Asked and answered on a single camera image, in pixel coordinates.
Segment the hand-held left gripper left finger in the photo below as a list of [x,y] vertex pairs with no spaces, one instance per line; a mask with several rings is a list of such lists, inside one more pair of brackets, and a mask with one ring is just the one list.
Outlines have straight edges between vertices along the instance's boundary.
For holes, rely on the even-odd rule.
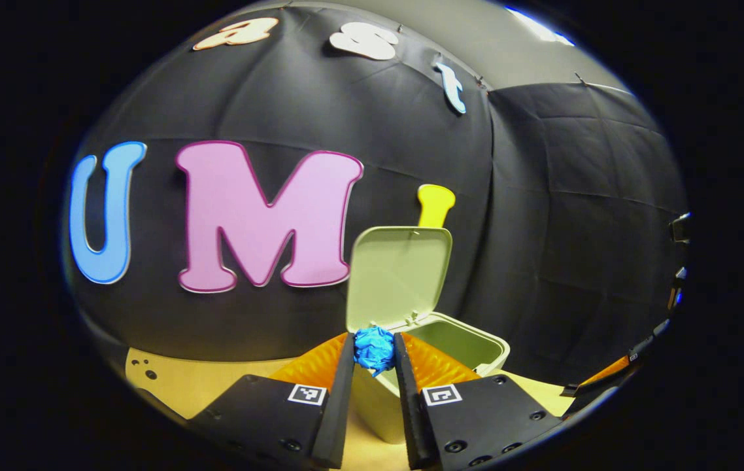
[[354,370],[354,335],[332,340],[334,371],[318,384],[244,375],[188,429],[244,459],[246,470],[341,468]]

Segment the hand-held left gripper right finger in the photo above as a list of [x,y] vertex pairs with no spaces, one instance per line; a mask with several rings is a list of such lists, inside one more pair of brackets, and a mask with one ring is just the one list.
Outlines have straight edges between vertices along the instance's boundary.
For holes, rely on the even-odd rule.
[[562,427],[503,374],[420,390],[401,334],[395,335],[395,362],[411,469],[488,470]]

